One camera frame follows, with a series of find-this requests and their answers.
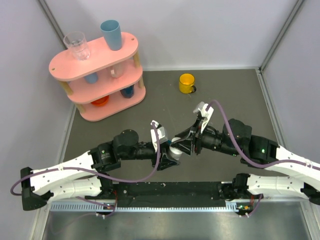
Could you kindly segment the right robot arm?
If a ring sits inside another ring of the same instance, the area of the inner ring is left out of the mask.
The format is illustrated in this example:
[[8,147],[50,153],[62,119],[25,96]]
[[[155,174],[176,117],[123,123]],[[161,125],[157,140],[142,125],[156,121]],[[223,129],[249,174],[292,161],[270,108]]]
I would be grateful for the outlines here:
[[241,163],[256,169],[283,174],[264,177],[238,174],[233,192],[239,198],[247,195],[285,195],[320,203],[320,165],[287,150],[273,140],[252,134],[252,127],[234,118],[222,131],[197,120],[193,126],[176,135],[170,145],[187,155],[200,154],[202,149],[240,156]]

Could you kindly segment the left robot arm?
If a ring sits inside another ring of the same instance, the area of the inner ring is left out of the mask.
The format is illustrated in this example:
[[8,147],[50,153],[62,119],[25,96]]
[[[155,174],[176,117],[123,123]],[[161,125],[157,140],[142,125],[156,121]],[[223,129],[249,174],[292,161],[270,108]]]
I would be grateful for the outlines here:
[[107,199],[114,193],[115,178],[107,172],[123,160],[151,160],[155,170],[178,165],[182,151],[171,146],[165,130],[151,130],[151,141],[140,142],[136,131],[127,129],[82,155],[43,169],[20,171],[22,208],[32,211],[61,199],[92,197]]

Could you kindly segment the white pill bottle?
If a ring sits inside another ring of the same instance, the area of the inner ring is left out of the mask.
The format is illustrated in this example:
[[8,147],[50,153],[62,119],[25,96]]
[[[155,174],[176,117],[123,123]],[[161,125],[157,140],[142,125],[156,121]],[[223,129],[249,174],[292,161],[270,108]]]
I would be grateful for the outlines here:
[[178,162],[183,152],[175,147],[169,146],[169,156],[172,160]]

